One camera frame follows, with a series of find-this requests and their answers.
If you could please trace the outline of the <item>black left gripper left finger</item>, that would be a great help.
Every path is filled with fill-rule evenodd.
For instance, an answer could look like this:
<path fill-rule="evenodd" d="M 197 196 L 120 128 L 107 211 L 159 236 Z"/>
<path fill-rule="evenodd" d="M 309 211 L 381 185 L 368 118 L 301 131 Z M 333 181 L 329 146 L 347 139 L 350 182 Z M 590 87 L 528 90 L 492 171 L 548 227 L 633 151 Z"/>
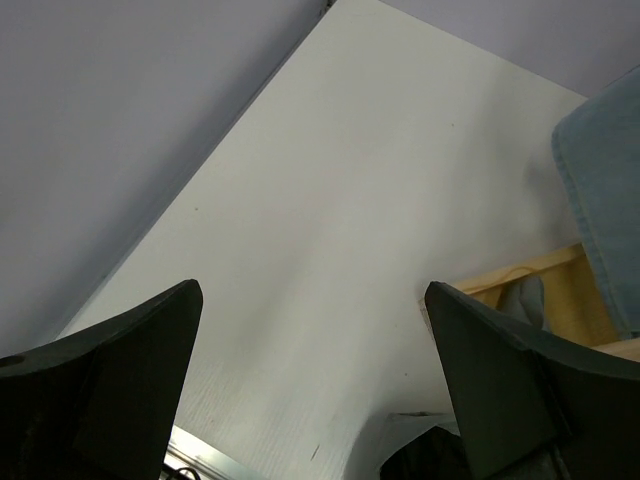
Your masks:
<path fill-rule="evenodd" d="M 2 478 L 159 478 L 202 309 L 185 280 L 2 358 Z"/>

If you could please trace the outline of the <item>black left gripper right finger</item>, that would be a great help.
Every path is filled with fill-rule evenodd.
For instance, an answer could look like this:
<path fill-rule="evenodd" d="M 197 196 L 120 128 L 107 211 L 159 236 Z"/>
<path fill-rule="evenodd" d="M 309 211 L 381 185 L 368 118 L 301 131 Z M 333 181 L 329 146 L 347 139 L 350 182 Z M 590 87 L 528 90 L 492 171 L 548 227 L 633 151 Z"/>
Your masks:
<path fill-rule="evenodd" d="M 431 283 L 425 305 L 476 479 L 636 479 L 639 365 Z"/>

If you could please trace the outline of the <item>grey pleated skirt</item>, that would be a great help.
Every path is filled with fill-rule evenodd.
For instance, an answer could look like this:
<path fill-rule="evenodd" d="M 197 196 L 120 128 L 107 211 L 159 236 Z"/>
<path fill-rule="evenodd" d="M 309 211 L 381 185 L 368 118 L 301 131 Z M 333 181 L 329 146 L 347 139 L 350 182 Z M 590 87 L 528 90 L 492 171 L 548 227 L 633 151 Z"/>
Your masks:
<path fill-rule="evenodd" d="M 463 442 L 441 427 L 422 434 L 380 468 L 382 480 L 463 480 L 471 479 Z"/>

